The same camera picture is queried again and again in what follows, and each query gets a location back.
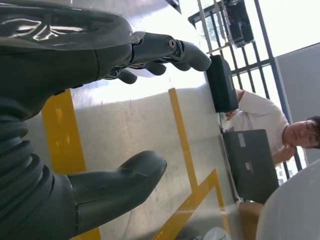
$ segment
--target laptop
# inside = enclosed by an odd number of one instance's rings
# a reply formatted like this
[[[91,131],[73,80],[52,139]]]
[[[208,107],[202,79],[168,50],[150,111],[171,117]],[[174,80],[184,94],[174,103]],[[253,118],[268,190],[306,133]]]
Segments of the laptop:
[[[279,186],[266,130],[229,131],[223,137],[239,197],[264,204]]]

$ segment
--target screw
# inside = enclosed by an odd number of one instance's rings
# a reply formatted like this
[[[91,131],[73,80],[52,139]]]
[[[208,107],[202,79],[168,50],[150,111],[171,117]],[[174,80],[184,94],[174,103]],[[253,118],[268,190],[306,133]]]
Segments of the screw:
[[[168,47],[171,50],[176,50],[176,41],[173,38],[168,40]]]

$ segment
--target black case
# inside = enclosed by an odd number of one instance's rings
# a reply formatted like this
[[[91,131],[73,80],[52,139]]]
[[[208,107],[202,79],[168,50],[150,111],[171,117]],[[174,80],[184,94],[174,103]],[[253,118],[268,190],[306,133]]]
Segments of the black case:
[[[210,58],[211,64],[206,73],[216,112],[229,113],[238,109],[238,103],[229,65],[221,55]]]

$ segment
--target black device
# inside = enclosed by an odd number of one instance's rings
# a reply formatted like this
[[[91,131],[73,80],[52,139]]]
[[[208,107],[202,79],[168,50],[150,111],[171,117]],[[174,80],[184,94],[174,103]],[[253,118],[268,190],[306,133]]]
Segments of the black device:
[[[244,0],[224,0],[223,3],[231,38],[235,47],[241,48],[254,40]]]
[[[211,65],[206,71],[215,110],[229,113],[238,107],[229,65],[221,55],[211,56]]]
[[[264,204],[279,186],[265,129],[229,131],[223,136],[239,197]]]

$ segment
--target humanoid robot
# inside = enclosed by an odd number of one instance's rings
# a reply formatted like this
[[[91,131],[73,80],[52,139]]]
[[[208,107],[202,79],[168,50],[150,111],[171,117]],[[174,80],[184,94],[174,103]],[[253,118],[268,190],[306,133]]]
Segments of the humanoid robot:
[[[0,2],[0,239],[67,240],[131,211],[152,192],[167,167],[154,151],[111,171],[62,175],[22,140],[28,131],[23,121],[66,89],[101,79],[134,83],[137,76],[126,68],[161,75],[165,63],[182,71],[205,71],[211,63],[189,42],[139,35],[116,14]]]

